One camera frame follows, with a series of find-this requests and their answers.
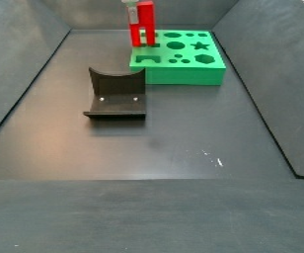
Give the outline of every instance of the green foam block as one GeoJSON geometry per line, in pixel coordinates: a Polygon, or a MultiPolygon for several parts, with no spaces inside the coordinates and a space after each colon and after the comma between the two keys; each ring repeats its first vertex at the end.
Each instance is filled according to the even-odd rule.
{"type": "Polygon", "coordinates": [[[156,45],[133,48],[132,71],[148,70],[148,84],[221,85],[227,72],[212,35],[157,30],[156,45]]]}

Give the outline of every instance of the star-shaped hole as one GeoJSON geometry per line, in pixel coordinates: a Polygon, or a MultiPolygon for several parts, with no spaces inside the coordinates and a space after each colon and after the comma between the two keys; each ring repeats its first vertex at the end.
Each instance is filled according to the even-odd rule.
{"type": "Polygon", "coordinates": [[[208,48],[208,46],[209,46],[208,43],[199,42],[199,43],[193,43],[192,45],[195,46],[195,49],[196,49],[196,50],[199,50],[199,49],[205,49],[205,50],[208,50],[208,49],[209,49],[209,48],[208,48]]]}

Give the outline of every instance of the black u-shaped bracket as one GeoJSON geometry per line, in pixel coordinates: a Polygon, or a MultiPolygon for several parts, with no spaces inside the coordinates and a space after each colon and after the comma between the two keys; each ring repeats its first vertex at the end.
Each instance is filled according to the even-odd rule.
{"type": "Polygon", "coordinates": [[[89,118],[147,116],[147,70],[125,75],[108,75],[89,68],[94,101],[89,118]]]}

